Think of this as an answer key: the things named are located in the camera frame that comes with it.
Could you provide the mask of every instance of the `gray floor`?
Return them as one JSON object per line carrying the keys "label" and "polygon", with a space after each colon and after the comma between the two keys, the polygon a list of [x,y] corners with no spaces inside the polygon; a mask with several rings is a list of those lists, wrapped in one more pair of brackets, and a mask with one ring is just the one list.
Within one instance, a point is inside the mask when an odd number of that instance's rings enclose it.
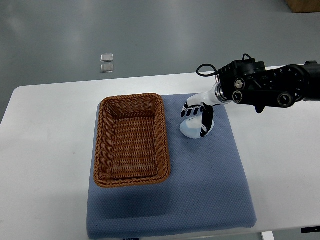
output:
{"label": "gray floor", "polygon": [[[102,53],[113,73],[100,73]],[[266,66],[320,62],[320,13],[293,14],[284,0],[0,0],[0,120],[19,86],[192,73],[243,53]]]}

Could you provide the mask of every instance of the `wicker basket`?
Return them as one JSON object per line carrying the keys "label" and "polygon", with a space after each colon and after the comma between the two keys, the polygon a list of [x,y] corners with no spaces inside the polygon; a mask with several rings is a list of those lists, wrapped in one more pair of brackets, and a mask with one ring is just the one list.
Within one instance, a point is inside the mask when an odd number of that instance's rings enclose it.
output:
{"label": "wicker basket", "polygon": [[93,178],[102,188],[157,184],[170,175],[164,103],[158,94],[100,104]]}

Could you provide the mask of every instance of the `robotic arm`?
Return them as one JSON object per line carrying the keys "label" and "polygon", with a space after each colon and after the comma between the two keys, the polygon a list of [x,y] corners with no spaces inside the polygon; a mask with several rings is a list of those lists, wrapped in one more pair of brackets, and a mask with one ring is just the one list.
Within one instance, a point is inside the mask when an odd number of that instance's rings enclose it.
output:
{"label": "robotic arm", "polygon": [[[214,73],[203,75],[199,70],[204,66],[213,68]],[[189,138],[203,138],[214,126],[214,106],[230,102],[252,105],[258,114],[265,107],[289,108],[296,102],[320,101],[320,64],[307,61],[304,65],[286,65],[266,70],[263,61],[256,62],[247,54],[242,60],[235,60],[220,68],[204,64],[198,67],[202,77],[215,76],[212,90],[188,98],[181,112],[190,116],[200,109],[202,116],[186,119],[180,125],[181,132]]]}

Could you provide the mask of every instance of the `blue foam pad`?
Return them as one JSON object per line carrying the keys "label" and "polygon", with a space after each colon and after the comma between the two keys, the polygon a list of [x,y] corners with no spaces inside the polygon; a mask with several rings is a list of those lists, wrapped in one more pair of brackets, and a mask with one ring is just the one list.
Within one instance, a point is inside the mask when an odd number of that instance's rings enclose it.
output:
{"label": "blue foam pad", "polygon": [[98,187],[93,180],[94,138],[87,206],[90,239],[167,236],[256,224],[225,107],[214,107],[214,129],[208,136],[189,139],[179,126],[190,96],[162,96],[171,162],[171,175],[163,183]]}

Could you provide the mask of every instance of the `white table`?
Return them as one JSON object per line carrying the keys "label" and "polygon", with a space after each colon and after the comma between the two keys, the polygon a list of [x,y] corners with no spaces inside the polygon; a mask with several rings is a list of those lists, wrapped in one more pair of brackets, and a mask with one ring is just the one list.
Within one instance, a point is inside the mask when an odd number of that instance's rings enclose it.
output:
{"label": "white table", "polygon": [[[88,239],[89,175],[101,100],[200,93],[213,84],[211,77],[186,73],[17,88],[0,125],[1,238]],[[226,110],[257,223],[170,239],[320,226],[320,102],[267,107],[262,114],[234,103]]]}

